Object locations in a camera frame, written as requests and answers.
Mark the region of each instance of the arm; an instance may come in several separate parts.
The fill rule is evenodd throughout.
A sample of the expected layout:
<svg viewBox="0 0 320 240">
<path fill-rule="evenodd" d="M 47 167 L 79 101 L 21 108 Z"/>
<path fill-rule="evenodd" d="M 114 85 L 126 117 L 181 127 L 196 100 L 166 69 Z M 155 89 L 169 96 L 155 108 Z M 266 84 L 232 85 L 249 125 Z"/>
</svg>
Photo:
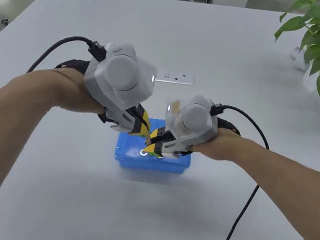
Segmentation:
<svg viewBox="0 0 320 240">
<path fill-rule="evenodd" d="M 269 151 L 231 130 L 193 150 L 243 168 L 306 240 L 320 239 L 320 172 Z"/>
<path fill-rule="evenodd" d="M 83 75 L 71 68 L 34 71 L 0 89 L 0 185 L 42 117 L 55 106 L 102 113 Z"/>
</svg>

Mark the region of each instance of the forearm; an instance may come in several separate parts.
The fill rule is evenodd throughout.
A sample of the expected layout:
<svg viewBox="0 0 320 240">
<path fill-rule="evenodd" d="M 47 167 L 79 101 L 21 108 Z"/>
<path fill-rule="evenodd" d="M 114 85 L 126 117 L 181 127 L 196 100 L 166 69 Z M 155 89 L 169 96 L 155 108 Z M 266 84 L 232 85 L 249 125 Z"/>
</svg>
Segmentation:
<svg viewBox="0 0 320 240">
<path fill-rule="evenodd" d="M 307 240 L 320 239 L 320 172 L 242 139 L 233 161 L 268 194 Z"/>
<path fill-rule="evenodd" d="M 0 89 L 0 184 L 55 101 L 57 73 L 35 71 Z"/>
</svg>

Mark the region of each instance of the electrical outlet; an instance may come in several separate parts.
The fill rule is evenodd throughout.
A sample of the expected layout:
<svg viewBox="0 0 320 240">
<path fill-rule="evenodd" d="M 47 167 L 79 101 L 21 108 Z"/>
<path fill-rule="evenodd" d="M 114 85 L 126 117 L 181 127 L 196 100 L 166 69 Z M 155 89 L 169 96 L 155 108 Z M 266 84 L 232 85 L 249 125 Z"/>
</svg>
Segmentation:
<svg viewBox="0 0 320 240">
<path fill-rule="evenodd" d="M 155 80 L 171 84 L 193 85 L 196 77 L 190 73 L 178 73 L 172 71 L 158 71 Z"/>
</svg>

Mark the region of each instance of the hand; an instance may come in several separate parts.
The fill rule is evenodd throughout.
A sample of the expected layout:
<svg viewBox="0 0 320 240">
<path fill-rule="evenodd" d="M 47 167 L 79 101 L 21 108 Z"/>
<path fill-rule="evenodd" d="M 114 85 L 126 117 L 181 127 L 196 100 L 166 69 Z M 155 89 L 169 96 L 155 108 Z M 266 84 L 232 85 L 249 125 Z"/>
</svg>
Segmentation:
<svg viewBox="0 0 320 240">
<path fill-rule="evenodd" d="M 246 139 L 226 128 L 219 128 L 218 135 L 211 141 L 194 145 L 191 150 L 215 160 L 232 161 Z"/>
<path fill-rule="evenodd" d="M 102 114 L 105 108 L 94 100 L 85 84 L 84 75 L 73 68 L 50 70 L 55 72 L 57 95 L 55 105 L 74 112 Z"/>
</svg>

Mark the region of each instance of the plant leaf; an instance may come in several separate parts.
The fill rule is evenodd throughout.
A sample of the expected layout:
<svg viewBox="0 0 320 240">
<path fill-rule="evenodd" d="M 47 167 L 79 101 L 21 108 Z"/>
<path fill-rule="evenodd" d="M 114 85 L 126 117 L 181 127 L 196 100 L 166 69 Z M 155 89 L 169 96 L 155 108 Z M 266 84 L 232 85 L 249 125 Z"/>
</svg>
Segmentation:
<svg viewBox="0 0 320 240">
<path fill-rule="evenodd" d="M 320 17 L 314 16 L 307 24 L 320 24 Z"/>
<path fill-rule="evenodd" d="M 302 16 L 295 16 L 283 24 L 278 31 L 275 32 L 275 40 L 280 37 L 283 32 L 294 31 L 303 28 L 305 25 L 301 22 Z"/>
<path fill-rule="evenodd" d="M 312 62 L 312 68 L 311 68 L 309 76 L 311 76 L 312 74 L 315 74 L 319 70 L 320 70 L 320 58 L 316 58 Z"/>
<path fill-rule="evenodd" d="M 305 45 L 320 43 L 320 32 L 317 32 L 319 29 L 320 27 L 318 25 L 313 25 L 310 27 L 310 30 L 316 33 L 315 35 L 312 35 L 312 33 L 309 30 L 305 32 L 301 41 L 300 51 L 304 48 Z"/>
<path fill-rule="evenodd" d="M 312 18 L 319 18 L 320 16 L 320 6 L 312 5 L 309 9 L 309 11 L 306 12 L 306 14 L 302 17 L 301 21 L 306 22 L 309 21 Z"/>
<path fill-rule="evenodd" d="M 306 64 L 316 58 L 320 58 L 320 45 L 312 45 L 304 53 L 304 62 Z"/>
<path fill-rule="evenodd" d="M 292 11 L 292 10 L 296 10 L 302 7 L 309 7 L 312 4 L 314 4 L 315 2 L 317 2 L 317 0 L 298 0 L 296 1 L 294 4 L 292 4 L 291 7 L 289 7 L 289 9 L 287 11 L 285 11 L 281 16 L 280 16 L 280 23 L 282 22 L 282 20 L 284 19 L 284 17 L 287 15 L 288 12 Z"/>
<path fill-rule="evenodd" d="M 316 89 L 318 90 L 318 94 L 320 96 L 320 75 L 316 79 Z"/>
</svg>

